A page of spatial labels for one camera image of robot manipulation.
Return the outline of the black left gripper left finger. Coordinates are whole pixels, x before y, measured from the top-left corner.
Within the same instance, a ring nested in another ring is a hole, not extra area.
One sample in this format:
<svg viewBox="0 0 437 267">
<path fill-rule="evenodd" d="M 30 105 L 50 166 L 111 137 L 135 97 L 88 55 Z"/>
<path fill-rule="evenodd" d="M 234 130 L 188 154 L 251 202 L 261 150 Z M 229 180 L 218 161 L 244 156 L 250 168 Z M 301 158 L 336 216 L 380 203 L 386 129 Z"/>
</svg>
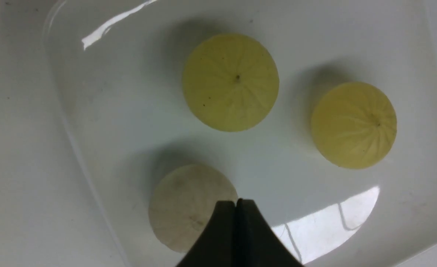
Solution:
<svg viewBox="0 0 437 267">
<path fill-rule="evenodd" d="M 205 229 L 178 267 L 231 267 L 235 203 L 218 201 Z"/>
</svg>

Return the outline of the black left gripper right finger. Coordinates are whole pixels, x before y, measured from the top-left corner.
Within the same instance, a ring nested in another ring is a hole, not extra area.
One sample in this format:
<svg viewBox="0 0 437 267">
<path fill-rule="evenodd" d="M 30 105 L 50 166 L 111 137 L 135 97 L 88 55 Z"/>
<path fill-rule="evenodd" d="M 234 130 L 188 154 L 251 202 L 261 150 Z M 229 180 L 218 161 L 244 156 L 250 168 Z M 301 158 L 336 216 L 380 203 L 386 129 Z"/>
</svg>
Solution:
<svg viewBox="0 0 437 267">
<path fill-rule="evenodd" d="M 235 209 L 237 267 L 302 267 L 279 241 L 253 200 L 239 199 Z"/>
</svg>

